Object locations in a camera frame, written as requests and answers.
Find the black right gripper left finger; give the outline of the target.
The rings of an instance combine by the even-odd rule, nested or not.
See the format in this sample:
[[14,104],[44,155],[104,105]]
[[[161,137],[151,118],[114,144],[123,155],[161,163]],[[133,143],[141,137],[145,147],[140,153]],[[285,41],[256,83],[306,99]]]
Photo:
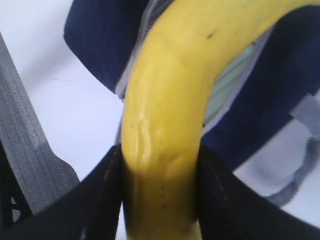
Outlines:
[[37,214],[0,150],[2,240],[114,240],[122,202],[122,153],[114,145],[73,190]]

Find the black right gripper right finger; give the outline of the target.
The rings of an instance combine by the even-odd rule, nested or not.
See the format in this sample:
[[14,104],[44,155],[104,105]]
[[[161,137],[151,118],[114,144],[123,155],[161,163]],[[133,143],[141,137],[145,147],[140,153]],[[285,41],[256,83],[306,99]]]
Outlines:
[[197,215],[204,240],[318,240],[319,228],[258,195],[207,147],[197,161]]

